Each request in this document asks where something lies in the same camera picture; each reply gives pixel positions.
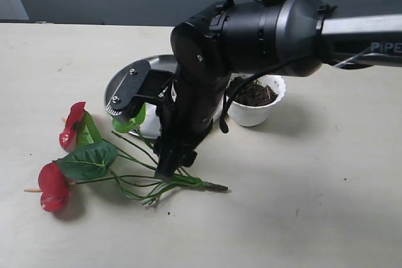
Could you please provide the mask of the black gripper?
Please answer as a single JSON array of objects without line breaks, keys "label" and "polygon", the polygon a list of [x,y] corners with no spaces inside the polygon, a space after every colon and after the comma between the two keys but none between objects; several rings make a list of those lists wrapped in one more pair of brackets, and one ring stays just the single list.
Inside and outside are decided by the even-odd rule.
[{"label": "black gripper", "polygon": [[153,68],[173,72],[163,94],[164,102],[156,106],[161,130],[153,147],[158,156],[155,177],[171,181],[180,166],[192,165],[195,149],[210,133],[213,115],[222,103],[230,74],[226,72],[206,81],[177,62],[170,66],[157,63]]}]

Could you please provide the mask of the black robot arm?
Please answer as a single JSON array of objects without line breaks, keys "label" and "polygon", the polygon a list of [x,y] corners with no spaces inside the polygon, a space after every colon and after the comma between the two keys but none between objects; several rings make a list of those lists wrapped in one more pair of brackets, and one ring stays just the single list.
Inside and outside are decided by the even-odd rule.
[{"label": "black robot arm", "polygon": [[348,70],[401,65],[401,0],[337,7],[321,0],[215,6],[174,27],[171,48],[178,63],[165,104],[158,110],[155,175],[170,180],[190,166],[212,129],[234,73],[307,77],[322,64]]}]

